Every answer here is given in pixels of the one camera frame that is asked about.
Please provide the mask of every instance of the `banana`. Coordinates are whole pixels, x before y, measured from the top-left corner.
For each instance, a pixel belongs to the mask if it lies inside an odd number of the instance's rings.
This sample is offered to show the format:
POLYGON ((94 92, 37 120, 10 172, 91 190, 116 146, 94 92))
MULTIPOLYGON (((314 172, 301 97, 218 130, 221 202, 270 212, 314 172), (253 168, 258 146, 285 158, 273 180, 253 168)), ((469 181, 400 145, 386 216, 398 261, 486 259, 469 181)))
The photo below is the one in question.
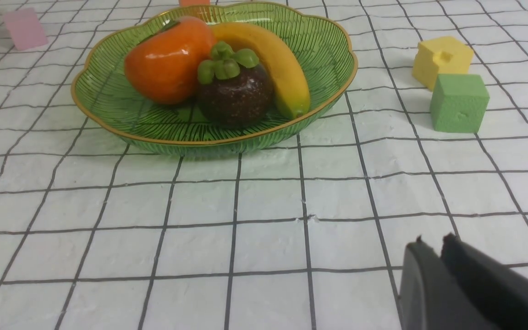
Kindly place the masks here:
POLYGON ((276 34, 264 27, 241 22, 211 25, 215 39, 234 51, 253 50, 272 79, 275 105, 281 115, 296 119, 308 113, 311 95, 307 80, 295 54, 276 34))

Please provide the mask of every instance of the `orange persimmon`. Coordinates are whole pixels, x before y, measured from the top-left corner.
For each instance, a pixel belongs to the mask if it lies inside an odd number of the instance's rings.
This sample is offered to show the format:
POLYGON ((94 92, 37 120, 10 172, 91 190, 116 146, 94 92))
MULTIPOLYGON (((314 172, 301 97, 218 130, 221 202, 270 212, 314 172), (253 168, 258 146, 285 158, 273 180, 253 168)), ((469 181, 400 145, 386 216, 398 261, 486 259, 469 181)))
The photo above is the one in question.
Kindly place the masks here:
POLYGON ((180 103, 197 91, 197 67, 209 58, 215 42, 204 21, 179 17, 130 50, 124 59, 126 79, 156 103, 180 103))

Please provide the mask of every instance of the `grid pattern tablecloth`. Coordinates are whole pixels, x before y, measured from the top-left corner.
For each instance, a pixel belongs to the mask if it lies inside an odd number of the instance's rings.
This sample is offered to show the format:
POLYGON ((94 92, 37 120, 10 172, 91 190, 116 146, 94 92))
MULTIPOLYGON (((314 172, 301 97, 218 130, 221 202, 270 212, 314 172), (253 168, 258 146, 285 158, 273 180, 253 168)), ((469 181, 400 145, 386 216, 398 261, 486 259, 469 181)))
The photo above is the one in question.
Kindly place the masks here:
POLYGON ((360 70, 274 148, 193 161, 127 146, 71 100, 88 51, 174 0, 0 0, 0 329, 396 330, 407 242, 449 232, 528 277, 528 0, 289 0, 360 70), (50 43, 17 52, 2 13, 50 43), (434 132, 417 42, 476 52, 479 134, 434 132))

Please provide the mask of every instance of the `fake fruit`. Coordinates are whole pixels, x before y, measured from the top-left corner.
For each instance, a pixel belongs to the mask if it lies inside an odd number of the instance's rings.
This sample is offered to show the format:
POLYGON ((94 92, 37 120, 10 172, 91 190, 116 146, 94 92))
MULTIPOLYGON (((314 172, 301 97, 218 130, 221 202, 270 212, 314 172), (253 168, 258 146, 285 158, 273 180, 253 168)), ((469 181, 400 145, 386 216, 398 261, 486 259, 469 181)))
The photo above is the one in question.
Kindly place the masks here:
POLYGON ((179 17, 130 50, 124 73, 144 97, 163 105, 180 103, 197 92, 197 67, 215 43, 204 21, 179 17))
POLYGON ((249 23, 225 22, 211 25, 217 40, 233 50, 253 50, 274 84, 275 105, 288 119, 308 113, 311 96, 303 70, 291 48, 272 31, 249 23))
POLYGON ((233 52, 218 42, 197 69, 199 109, 208 120, 229 128, 260 121, 272 105, 274 87, 251 49, 233 52))

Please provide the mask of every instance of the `gold rim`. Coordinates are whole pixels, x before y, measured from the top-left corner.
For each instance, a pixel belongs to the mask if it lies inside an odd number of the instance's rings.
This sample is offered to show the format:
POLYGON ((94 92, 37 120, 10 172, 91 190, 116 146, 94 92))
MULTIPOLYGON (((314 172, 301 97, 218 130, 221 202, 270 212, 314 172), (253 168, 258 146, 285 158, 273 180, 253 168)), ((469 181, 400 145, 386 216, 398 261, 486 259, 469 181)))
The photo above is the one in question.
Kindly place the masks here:
MULTIPOLYGON (((91 60, 91 57, 95 53, 95 50, 97 49, 97 47, 99 47, 99 45, 102 44, 106 39, 109 39, 109 38, 111 38, 112 36, 114 36, 114 35, 116 35, 118 33, 122 33, 124 31, 128 31, 129 29, 136 29, 138 27, 141 27, 142 25, 146 25, 150 21, 153 21, 154 19, 156 19, 156 18, 158 18, 158 17, 160 17, 160 16, 162 16, 162 15, 164 15, 166 13, 169 13, 169 12, 172 12, 172 11, 180 9, 180 7, 175 8, 175 9, 171 9, 169 11, 165 11, 165 12, 159 13, 158 15, 155 15, 154 17, 151 17, 151 18, 147 19, 145 21, 145 23, 143 23, 141 25, 134 25, 132 27, 126 27, 125 29, 121 29, 119 31, 115 31, 115 32, 107 35, 105 38, 99 40, 99 42, 97 42, 97 44, 95 44, 95 46, 89 51, 89 53, 87 55, 87 59, 85 60, 85 63, 84 63, 84 67, 76 75, 75 79, 73 79, 73 82, 71 84, 71 96, 73 98, 73 101, 75 101, 76 106, 87 117, 89 117, 90 119, 95 121, 97 124, 99 124, 105 130, 108 130, 109 132, 111 132, 113 134, 116 134, 116 135, 119 135, 119 136, 121 136, 123 138, 129 138, 130 140, 137 140, 137 141, 141 141, 141 142, 149 142, 149 143, 157 143, 157 144, 169 144, 169 145, 177 145, 177 146, 197 146, 198 147, 198 146, 210 146, 210 145, 214 145, 214 144, 226 144, 226 143, 238 142, 238 141, 241 141, 241 140, 248 140, 250 138, 257 138, 258 136, 266 135, 268 133, 276 132, 277 130, 281 130, 281 129, 284 129, 286 127, 292 126, 292 125, 294 125, 294 124, 296 124, 296 123, 298 123, 300 121, 303 121, 303 120, 311 117, 312 115, 316 114, 317 112, 321 111, 321 109, 323 109, 323 107, 327 106, 329 103, 331 103, 334 100, 336 100, 336 98, 338 98, 341 94, 343 94, 346 91, 348 86, 350 86, 352 81, 354 81, 354 77, 356 77, 356 73, 358 72, 358 57, 356 57, 356 54, 354 54, 354 51, 352 49, 352 40, 350 39, 350 35, 347 33, 347 31, 341 25, 339 25, 338 23, 336 23, 336 22, 334 22, 331 19, 328 19, 326 17, 321 17, 321 16, 317 16, 317 15, 304 15, 304 14, 300 13, 299 11, 297 11, 296 9, 293 9, 293 8, 291 8, 289 6, 286 6, 286 5, 283 5, 283 4, 277 4, 276 2, 253 1, 251 3, 252 4, 270 4, 270 5, 275 5, 275 6, 281 6, 281 7, 287 8, 287 9, 289 9, 289 10, 291 10, 291 11, 293 11, 293 12, 295 12, 298 15, 303 16, 303 17, 312 17, 312 18, 318 18, 318 19, 322 19, 322 20, 328 21, 329 23, 332 23, 333 25, 336 25, 336 27, 338 27, 343 32, 343 34, 346 36, 348 52, 354 58, 354 70, 352 71, 352 74, 348 78, 347 82, 340 88, 340 90, 338 90, 335 94, 333 94, 333 96, 331 96, 331 98, 329 98, 325 102, 321 103, 320 106, 318 106, 315 109, 313 109, 313 110, 309 111, 308 113, 306 113, 306 115, 303 115, 302 117, 299 117, 297 119, 293 119, 292 121, 288 121, 288 122, 284 123, 283 125, 278 125, 278 126, 275 126, 275 127, 271 128, 271 129, 260 131, 258 133, 252 133, 252 134, 239 136, 239 137, 234 137, 234 138, 226 138, 224 140, 189 142, 189 141, 158 140, 158 139, 155 139, 155 138, 141 137, 141 136, 132 135, 132 134, 129 134, 129 133, 126 133, 126 132, 122 132, 121 130, 117 130, 117 129, 111 127, 111 126, 108 126, 107 124, 105 124, 104 121, 99 119, 96 115, 92 114, 86 107, 84 107, 82 105, 82 103, 80 103, 79 99, 76 96, 76 83, 79 80, 79 78, 81 77, 81 75, 83 73, 85 73, 85 71, 88 69, 88 65, 89 65, 89 62, 91 60)), ((195 5, 195 6, 189 6, 189 8, 192 8, 192 7, 212 7, 212 6, 213 7, 220 7, 220 8, 228 8, 228 7, 244 6, 244 5, 245 5, 245 3, 232 4, 232 5, 227 5, 227 6, 195 5)))

